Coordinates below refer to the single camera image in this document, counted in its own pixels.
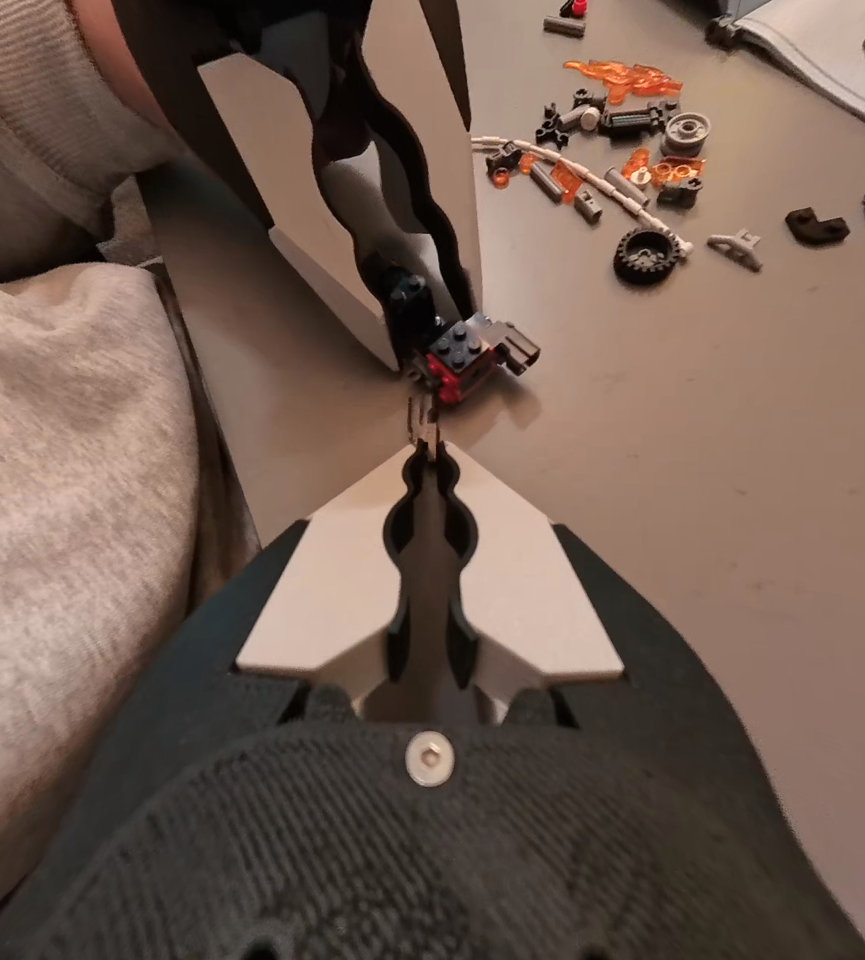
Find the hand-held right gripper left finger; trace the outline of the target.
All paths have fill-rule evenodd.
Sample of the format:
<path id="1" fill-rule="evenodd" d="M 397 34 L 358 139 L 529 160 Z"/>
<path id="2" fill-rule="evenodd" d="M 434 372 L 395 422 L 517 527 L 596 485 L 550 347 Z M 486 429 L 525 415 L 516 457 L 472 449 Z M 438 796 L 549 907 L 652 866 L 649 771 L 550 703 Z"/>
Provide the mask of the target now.
<path id="1" fill-rule="evenodd" d="M 360 714 L 390 678 L 388 635 L 400 610 L 390 514 L 431 462 L 408 445 L 314 511 L 234 665 L 242 674 L 341 688 Z"/>

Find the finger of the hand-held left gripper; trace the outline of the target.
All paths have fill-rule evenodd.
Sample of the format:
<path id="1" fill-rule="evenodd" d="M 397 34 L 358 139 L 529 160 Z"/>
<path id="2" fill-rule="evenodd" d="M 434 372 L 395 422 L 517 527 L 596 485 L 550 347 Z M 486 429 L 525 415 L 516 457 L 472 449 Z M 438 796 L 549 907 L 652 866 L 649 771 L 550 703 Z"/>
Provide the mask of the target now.
<path id="1" fill-rule="evenodd" d="M 431 238 L 442 281 L 466 319 L 481 308 L 483 274 L 458 3 L 370 2 L 357 96 L 371 132 L 402 168 L 405 204 Z"/>
<path id="2" fill-rule="evenodd" d="M 367 351 L 393 372 L 402 363 L 352 235 L 324 198 L 314 165 L 314 123 L 289 78 L 243 53 L 198 69 L 272 219 L 271 243 Z"/>

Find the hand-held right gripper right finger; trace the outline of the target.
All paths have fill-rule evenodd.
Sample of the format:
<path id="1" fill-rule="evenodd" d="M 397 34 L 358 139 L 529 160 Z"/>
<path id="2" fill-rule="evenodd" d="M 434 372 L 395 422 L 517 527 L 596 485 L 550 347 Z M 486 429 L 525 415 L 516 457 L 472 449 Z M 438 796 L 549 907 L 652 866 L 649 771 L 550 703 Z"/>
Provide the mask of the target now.
<path id="1" fill-rule="evenodd" d="M 518 694 L 617 681 L 624 665 L 544 512 L 450 442 L 436 454 L 458 563 L 446 649 L 461 690 L 500 724 Z"/>

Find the dark grey lego motorcycle frame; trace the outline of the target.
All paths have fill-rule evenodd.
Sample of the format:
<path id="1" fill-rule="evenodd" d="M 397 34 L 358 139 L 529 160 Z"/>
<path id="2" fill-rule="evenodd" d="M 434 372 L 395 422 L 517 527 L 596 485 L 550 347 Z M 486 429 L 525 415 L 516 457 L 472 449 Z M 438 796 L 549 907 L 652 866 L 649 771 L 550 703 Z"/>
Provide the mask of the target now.
<path id="1" fill-rule="evenodd" d="M 426 279 L 380 253 L 366 259 L 363 272 L 382 305 L 402 369 L 441 406 L 459 405 L 499 369 L 522 376 L 541 354 L 511 323 L 481 312 L 444 318 Z"/>

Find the small grey lego clip piece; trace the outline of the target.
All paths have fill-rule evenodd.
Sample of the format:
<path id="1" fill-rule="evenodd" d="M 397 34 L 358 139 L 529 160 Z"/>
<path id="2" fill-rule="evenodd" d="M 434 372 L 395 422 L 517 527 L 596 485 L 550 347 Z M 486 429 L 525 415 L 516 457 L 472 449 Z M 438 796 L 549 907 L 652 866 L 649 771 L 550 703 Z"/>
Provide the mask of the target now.
<path id="1" fill-rule="evenodd" d="M 439 397 L 434 392 L 423 390 L 407 398 L 406 433 L 415 449 L 425 453 L 427 462 L 436 462 L 441 434 Z"/>

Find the black curved lego piece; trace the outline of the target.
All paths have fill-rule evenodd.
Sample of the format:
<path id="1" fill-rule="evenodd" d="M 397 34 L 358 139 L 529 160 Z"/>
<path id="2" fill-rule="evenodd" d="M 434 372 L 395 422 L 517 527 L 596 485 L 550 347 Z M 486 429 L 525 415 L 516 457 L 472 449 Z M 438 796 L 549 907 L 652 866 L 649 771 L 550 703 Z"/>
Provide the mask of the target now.
<path id="1" fill-rule="evenodd" d="M 841 217 L 822 220 L 812 207 L 789 211 L 786 227 L 793 239 L 809 247 L 826 247 L 843 243 L 850 234 L 847 221 Z"/>

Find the person's left forearm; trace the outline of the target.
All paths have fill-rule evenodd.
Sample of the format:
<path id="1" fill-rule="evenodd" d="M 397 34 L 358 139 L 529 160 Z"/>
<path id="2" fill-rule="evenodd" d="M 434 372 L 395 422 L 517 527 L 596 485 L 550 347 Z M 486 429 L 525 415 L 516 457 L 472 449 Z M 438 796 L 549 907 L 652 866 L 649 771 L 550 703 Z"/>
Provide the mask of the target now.
<path id="1" fill-rule="evenodd" d="M 113 191 L 183 148 L 109 85 L 69 2 L 0 2 L 0 273 L 106 240 Z"/>

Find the black lego engine block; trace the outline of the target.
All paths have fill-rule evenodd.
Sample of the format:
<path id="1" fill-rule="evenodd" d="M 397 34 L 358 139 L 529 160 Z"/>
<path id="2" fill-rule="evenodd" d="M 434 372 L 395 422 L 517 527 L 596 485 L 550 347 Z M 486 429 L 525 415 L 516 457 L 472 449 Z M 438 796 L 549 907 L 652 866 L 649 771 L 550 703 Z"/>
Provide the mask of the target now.
<path id="1" fill-rule="evenodd" d="M 597 131 L 611 143 L 651 138 L 665 131 L 668 111 L 664 102 L 650 102 L 645 107 L 605 111 Z"/>

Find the large orange lego flame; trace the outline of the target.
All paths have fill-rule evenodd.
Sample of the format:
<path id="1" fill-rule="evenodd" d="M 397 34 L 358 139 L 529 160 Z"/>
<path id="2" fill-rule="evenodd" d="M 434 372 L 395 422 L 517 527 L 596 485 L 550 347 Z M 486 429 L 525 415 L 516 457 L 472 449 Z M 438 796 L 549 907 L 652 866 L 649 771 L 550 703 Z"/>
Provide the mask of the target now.
<path id="1" fill-rule="evenodd" d="M 629 95 L 639 98 L 674 98 L 683 89 L 681 80 L 651 65 L 575 59 L 565 61 L 562 66 L 601 83 L 607 90 L 606 102 L 613 106 L 623 104 Z"/>

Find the flat grey lego wheel hub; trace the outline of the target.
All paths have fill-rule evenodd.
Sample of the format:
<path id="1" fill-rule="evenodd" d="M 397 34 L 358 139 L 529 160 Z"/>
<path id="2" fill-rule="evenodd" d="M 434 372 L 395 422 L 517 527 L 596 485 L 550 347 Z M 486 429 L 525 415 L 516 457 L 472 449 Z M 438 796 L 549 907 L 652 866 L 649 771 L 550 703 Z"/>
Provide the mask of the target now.
<path id="1" fill-rule="evenodd" d="M 702 152 L 711 130 L 711 120 L 705 114 L 679 112 L 666 121 L 659 149 L 664 157 L 696 158 Z"/>

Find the light grey T-shaped lego piece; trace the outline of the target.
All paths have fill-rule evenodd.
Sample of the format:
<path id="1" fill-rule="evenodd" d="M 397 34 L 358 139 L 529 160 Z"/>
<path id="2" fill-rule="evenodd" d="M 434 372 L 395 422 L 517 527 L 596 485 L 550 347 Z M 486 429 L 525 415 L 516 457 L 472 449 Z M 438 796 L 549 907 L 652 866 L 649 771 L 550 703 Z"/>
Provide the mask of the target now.
<path id="1" fill-rule="evenodd" d="M 757 251 L 760 242 L 759 236 L 743 228 L 734 234 L 712 234 L 707 238 L 706 245 L 744 269 L 758 274 L 763 269 L 763 262 Z"/>

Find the lego instruction booklet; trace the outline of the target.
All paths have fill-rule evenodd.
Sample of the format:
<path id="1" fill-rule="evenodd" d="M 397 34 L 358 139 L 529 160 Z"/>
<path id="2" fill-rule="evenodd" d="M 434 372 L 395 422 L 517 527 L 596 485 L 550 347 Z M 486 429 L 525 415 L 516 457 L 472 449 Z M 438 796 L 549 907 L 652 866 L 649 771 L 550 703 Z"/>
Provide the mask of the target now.
<path id="1" fill-rule="evenodd" d="M 865 121 L 865 1 L 718 5 L 744 41 Z"/>

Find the person's grey hoodie torso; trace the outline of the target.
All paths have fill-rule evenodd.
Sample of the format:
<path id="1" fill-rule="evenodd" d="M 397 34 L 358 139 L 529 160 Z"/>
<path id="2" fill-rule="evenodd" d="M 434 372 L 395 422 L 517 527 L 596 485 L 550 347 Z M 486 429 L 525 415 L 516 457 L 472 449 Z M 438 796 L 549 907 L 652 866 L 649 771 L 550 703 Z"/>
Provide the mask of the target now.
<path id="1" fill-rule="evenodd" d="M 191 389 L 135 183 L 114 210 L 113 262 L 0 285 L 0 903 L 189 595 Z"/>

